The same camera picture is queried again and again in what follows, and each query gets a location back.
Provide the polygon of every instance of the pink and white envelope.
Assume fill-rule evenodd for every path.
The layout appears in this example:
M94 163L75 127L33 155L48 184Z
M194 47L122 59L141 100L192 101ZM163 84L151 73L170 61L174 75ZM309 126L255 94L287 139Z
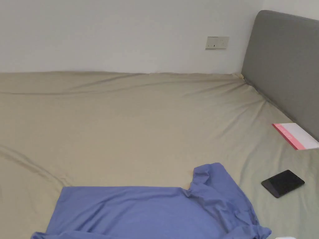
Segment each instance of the pink and white envelope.
M295 150L319 148L319 142L296 123L272 124Z

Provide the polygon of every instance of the wall socket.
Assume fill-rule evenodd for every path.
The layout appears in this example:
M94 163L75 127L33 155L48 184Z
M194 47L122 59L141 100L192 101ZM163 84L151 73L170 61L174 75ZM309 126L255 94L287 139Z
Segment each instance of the wall socket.
M226 49L229 37L207 37L206 49Z

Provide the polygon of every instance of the bed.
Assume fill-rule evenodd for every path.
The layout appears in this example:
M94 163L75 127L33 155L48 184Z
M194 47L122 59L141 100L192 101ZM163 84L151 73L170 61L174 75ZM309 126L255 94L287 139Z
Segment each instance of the bed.
M0 74L1 238L45 231L64 186L187 189L214 162L270 238L316 238L319 152L278 134L271 124L291 120L243 75ZM276 199L260 182L286 169L306 184Z

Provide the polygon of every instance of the gray headboard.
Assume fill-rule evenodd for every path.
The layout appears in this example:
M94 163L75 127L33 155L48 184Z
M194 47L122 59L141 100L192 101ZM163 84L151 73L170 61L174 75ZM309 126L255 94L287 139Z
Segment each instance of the gray headboard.
M319 21L259 12L242 74L319 140Z

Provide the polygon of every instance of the black phone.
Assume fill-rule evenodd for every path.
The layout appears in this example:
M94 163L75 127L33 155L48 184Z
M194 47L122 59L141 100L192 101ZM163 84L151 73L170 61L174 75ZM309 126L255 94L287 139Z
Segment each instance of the black phone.
M292 190L305 184L301 178L290 170L283 171L262 181L261 184L276 198L280 198Z

